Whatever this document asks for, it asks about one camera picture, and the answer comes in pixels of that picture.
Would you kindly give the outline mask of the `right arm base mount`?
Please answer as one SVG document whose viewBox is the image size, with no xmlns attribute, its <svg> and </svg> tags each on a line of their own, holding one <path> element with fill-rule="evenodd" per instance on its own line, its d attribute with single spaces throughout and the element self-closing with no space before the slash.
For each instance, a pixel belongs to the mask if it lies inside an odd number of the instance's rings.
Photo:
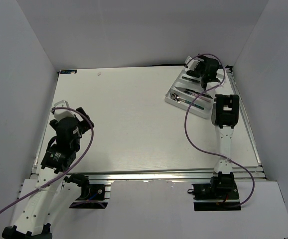
<svg viewBox="0 0 288 239">
<path fill-rule="evenodd" d="M 240 211 L 240 198 L 237 185 L 230 190 L 211 191 L 210 183 L 192 184 L 187 193 L 192 195 L 196 212 Z"/>
</svg>

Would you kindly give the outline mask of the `knife with dark handle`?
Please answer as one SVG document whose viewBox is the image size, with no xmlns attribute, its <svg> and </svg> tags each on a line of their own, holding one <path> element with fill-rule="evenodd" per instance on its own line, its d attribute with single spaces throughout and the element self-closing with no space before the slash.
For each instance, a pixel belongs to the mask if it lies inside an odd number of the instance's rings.
<svg viewBox="0 0 288 239">
<path fill-rule="evenodd" d="M 183 92 L 189 95 L 198 96 L 200 93 L 191 89 L 184 88 Z"/>
</svg>

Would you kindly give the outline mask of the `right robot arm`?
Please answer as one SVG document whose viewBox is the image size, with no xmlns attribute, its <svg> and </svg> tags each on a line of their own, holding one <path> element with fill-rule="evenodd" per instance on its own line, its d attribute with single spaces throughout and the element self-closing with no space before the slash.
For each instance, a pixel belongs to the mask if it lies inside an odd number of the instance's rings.
<svg viewBox="0 0 288 239">
<path fill-rule="evenodd" d="M 224 83 L 227 78 L 226 70 L 223 70 L 223 78 L 217 79 L 218 67 L 224 68 L 221 60 L 213 54 L 198 54 L 194 57 L 187 57 L 185 68 L 188 71 L 197 70 L 198 77 L 201 79 L 203 91 L 199 93 L 189 104 L 184 118 L 184 132 L 188 142 L 198 151 L 218 156 L 218 162 L 213 169 L 213 178 L 233 177 L 231 160 L 231 144 L 234 128 L 239 120 L 240 98 L 235 94 L 227 94 Z M 211 122 L 214 125 L 217 139 L 217 152 L 210 152 L 197 147 L 189 138 L 187 132 L 188 113 L 195 101 L 203 94 L 208 93 L 213 97 Z"/>
</svg>

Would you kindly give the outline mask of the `knife with pink handle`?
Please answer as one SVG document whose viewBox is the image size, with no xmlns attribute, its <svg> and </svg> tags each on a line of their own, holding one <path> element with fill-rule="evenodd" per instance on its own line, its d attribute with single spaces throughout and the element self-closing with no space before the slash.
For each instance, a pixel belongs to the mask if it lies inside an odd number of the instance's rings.
<svg viewBox="0 0 288 239">
<path fill-rule="evenodd" d="M 204 102 L 208 102 L 208 103 L 211 103 L 213 101 L 213 98 L 210 95 L 205 95 L 205 94 L 202 94 L 197 99 L 204 101 Z"/>
</svg>

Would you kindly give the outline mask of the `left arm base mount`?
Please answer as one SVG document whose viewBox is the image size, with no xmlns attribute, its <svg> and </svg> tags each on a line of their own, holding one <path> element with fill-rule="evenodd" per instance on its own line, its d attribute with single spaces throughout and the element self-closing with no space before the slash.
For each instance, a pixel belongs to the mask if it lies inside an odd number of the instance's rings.
<svg viewBox="0 0 288 239">
<path fill-rule="evenodd" d="M 109 185 L 91 184 L 88 176 L 72 174 L 66 176 L 64 181 L 75 184 L 80 196 L 70 205 L 71 209 L 105 209 L 108 205 Z"/>
</svg>

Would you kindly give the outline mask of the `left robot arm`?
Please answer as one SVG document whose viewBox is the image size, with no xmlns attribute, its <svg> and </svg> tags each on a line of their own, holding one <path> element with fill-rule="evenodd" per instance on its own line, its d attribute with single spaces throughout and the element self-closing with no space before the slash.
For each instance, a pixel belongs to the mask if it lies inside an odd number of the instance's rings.
<svg viewBox="0 0 288 239">
<path fill-rule="evenodd" d="M 35 189 L 16 201 L 28 200 L 14 224 L 4 228 L 4 239 L 51 239 L 55 221 L 75 199 L 84 199 L 90 193 L 86 176 L 67 174 L 89 151 L 90 145 L 77 156 L 82 136 L 94 131 L 94 123 L 82 107 L 72 109 L 60 104 L 51 112 L 54 119 L 49 124 L 56 135 L 48 143 Z"/>
</svg>

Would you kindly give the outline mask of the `fork with dark handle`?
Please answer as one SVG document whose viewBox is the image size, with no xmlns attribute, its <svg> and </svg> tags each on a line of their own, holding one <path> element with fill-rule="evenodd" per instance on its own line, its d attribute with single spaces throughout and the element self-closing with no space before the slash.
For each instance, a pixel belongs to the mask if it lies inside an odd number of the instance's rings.
<svg viewBox="0 0 288 239">
<path fill-rule="evenodd" d="M 187 81 L 194 82 L 195 84 L 200 84 L 201 83 L 199 80 L 191 79 L 191 78 L 188 78 L 188 77 L 185 77 L 185 76 L 182 76 L 181 78 L 184 79 L 184 80 L 187 80 Z"/>
</svg>

